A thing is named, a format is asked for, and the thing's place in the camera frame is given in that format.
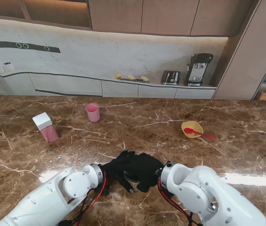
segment yellow bowl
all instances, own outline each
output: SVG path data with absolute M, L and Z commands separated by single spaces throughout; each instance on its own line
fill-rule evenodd
M 199 133 L 204 132 L 202 126 L 199 123 L 197 123 L 196 121 L 183 122 L 181 128 L 182 128 L 184 135 L 187 138 L 197 138 L 197 137 L 200 137 L 201 135 L 195 134 L 195 133 L 185 133 L 185 131 L 184 131 L 185 128 L 191 128 L 191 129 L 193 129 Z

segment red spoon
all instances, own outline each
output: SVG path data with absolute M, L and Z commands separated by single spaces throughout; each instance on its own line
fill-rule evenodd
M 185 132 L 185 133 L 195 133 L 195 134 L 203 135 L 203 136 L 205 136 L 205 137 L 207 137 L 207 138 L 210 138 L 210 139 L 212 139 L 212 140 L 216 140 L 215 137 L 210 136 L 210 135 L 208 135 L 208 134 L 199 133 L 199 132 L 195 131 L 195 130 L 192 129 L 192 128 L 185 128 L 185 129 L 184 129 L 184 132 Z

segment upper cabinet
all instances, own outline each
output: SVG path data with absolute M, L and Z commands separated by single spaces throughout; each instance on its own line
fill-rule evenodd
M 258 0 L 0 0 L 0 16 L 102 32 L 235 36 Z
M 32 20 L 90 27 L 85 1 L 24 0 L 24 3 Z
M 21 0 L 0 0 L 0 16 L 24 19 Z
M 142 33 L 190 35 L 199 0 L 143 0 Z
M 89 0 L 96 31 L 141 32 L 143 0 Z
M 200 0 L 191 35 L 236 35 L 253 0 Z

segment wooden panel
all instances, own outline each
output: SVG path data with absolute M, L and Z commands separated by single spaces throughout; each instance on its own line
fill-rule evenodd
M 84 2 L 24 0 L 32 20 L 89 27 L 88 7 Z
M 266 73 L 266 0 L 262 0 L 215 99 L 252 99 Z
M 24 19 L 20 0 L 0 0 L 0 16 L 10 16 Z
M 214 74 L 210 80 L 209 85 L 217 87 L 222 80 L 226 69 L 228 68 L 228 65 L 230 64 L 231 60 L 233 59 L 233 56 L 242 40 L 243 35 L 245 34 L 246 30 L 248 29 L 248 26 L 250 24 L 251 19 L 253 18 L 254 12 L 258 8 L 258 3 L 261 2 L 261 0 L 254 0 L 253 3 L 250 6 L 250 9 L 248 10 L 248 13 L 245 17 L 245 20 L 242 23 L 242 26 L 238 32 L 237 35 L 229 37 L 224 51 L 222 53 L 222 56 L 217 64 L 217 67 L 214 71 Z
M 253 0 L 200 0 L 192 35 L 236 35 Z
M 89 8 L 94 30 L 141 32 L 142 0 L 89 0 Z
M 182 99 L 211 99 L 215 89 L 177 89 L 175 98 Z
M 145 98 L 174 98 L 177 88 L 139 86 L 138 97 Z
M 101 81 L 103 97 L 138 97 L 138 84 Z
M 142 32 L 189 35 L 199 0 L 144 0 Z

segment marble countertop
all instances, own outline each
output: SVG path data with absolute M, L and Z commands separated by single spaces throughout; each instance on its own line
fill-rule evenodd
M 101 106 L 96 123 L 85 112 L 92 102 Z M 51 144 L 32 121 L 42 112 L 60 136 Z M 189 120 L 217 140 L 186 138 L 181 123 Z M 0 219 L 60 170 L 103 164 L 124 149 L 212 167 L 266 216 L 266 101 L 0 96 Z M 156 187 L 129 194 L 110 185 L 82 225 L 187 225 Z

